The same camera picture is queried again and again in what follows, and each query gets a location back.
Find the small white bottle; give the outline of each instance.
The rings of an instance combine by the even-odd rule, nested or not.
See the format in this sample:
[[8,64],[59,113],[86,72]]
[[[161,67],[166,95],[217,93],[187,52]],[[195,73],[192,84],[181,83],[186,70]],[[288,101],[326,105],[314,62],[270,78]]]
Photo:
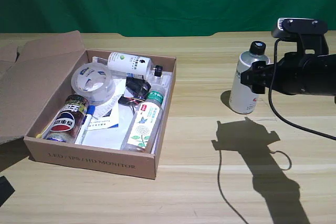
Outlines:
[[266,44],[261,41],[253,41],[250,46],[250,50],[243,52],[239,56],[237,69],[231,89],[231,94],[229,98],[229,105],[231,109],[239,114],[251,113],[259,97],[251,91],[248,86],[241,84],[240,75],[242,72],[249,69],[253,62],[255,61],[265,61],[266,64],[270,63],[269,58],[264,55],[266,49]]
[[152,151],[163,113],[161,104],[164,96],[165,88],[160,84],[152,84],[147,99],[138,105],[121,150],[145,153]]
[[157,68],[162,71],[162,67],[154,65],[150,58],[120,52],[110,54],[107,67],[113,74],[144,80],[153,76]]

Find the cardboard box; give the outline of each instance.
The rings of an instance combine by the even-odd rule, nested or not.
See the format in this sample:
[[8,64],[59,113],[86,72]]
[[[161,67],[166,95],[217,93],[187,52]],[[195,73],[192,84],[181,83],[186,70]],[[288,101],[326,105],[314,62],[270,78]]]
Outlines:
[[17,60],[15,46],[0,49],[0,144],[24,137],[38,162],[155,179],[175,83],[175,58],[142,55],[172,72],[152,154],[35,138],[73,93],[70,80],[74,71],[93,56],[107,59],[109,54],[85,50],[78,31],[30,41]]

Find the tape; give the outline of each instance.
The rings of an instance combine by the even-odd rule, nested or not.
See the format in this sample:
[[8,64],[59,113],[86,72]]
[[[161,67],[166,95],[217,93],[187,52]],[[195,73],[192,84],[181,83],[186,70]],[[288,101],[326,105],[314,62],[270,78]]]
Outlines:
[[114,93],[111,71],[101,63],[87,63],[78,68],[72,75],[71,86],[94,106],[107,102]]

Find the green screen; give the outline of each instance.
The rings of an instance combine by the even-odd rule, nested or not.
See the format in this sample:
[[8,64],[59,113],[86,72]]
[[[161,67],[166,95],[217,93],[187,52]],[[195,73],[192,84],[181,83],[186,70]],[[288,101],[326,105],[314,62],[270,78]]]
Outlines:
[[120,33],[207,36],[271,30],[279,17],[324,20],[336,29],[335,0],[0,0],[0,33]]

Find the wooden table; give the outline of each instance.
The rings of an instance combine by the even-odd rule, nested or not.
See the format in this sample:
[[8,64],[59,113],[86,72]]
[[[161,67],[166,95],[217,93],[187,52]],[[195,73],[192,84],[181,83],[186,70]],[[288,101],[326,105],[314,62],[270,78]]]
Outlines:
[[[0,46],[45,34],[1,34]],[[267,95],[252,114],[225,103],[238,56],[270,33],[210,37],[126,38],[83,34],[86,48],[177,57],[177,78],[156,180],[30,161],[22,142],[0,146],[0,175],[15,193],[0,208],[1,223],[335,223],[336,143],[294,129],[274,116]],[[336,31],[326,35],[336,53]],[[294,50],[279,44],[279,55]],[[274,104],[287,119],[336,135],[332,97],[286,96]],[[272,151],[282,153],[270,154]]]

